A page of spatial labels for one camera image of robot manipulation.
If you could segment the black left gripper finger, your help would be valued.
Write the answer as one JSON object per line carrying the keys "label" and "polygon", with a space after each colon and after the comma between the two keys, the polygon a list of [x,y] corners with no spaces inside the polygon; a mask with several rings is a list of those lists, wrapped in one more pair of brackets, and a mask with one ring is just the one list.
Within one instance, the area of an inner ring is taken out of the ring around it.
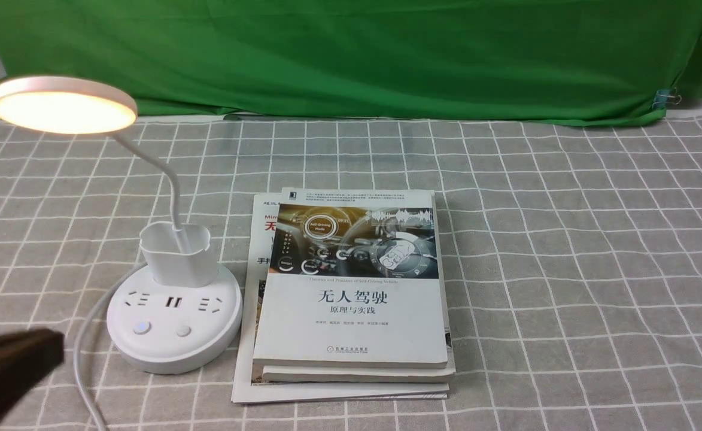
{"label": "black left gripper finger", "polygon": [[65,336],[38,328],[0,335],[0,422],[65,360]]}

